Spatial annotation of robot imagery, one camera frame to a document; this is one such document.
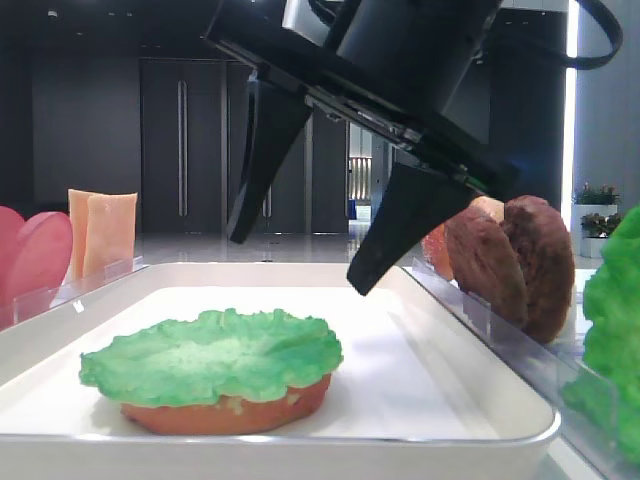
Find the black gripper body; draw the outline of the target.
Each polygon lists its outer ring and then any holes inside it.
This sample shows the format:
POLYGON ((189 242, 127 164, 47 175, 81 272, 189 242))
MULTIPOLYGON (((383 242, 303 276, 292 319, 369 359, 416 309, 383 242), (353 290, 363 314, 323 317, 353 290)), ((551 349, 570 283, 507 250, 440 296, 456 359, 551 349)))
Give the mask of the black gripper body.
POLYGON ((415 157, 418 167, 505 199, 517 172, 443 114, 497 1, 346 1, 325 42, 218 1, 207 40, 295 103, 311 99, 415 157))

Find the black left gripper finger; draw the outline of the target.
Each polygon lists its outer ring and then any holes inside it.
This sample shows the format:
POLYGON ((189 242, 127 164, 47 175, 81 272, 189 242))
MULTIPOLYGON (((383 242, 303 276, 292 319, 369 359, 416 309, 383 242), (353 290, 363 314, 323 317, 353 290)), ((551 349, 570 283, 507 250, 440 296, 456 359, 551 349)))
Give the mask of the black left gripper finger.
POLYGON ((229 240, 249 237, 263 202, 311 108, 302 95, 266 80, 247 81, 248 116, 239 191, 228 221, 229 240))

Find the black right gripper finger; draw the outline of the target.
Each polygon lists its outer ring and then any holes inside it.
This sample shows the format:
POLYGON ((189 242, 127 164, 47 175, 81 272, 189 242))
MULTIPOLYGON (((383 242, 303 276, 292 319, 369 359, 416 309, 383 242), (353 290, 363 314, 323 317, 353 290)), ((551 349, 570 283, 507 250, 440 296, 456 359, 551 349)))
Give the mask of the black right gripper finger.
POLYGON ((396 163, 387 189, 347 280, 365 296, 414 245, 446 220, 464 210, 473 197, 467 186, 396 163))

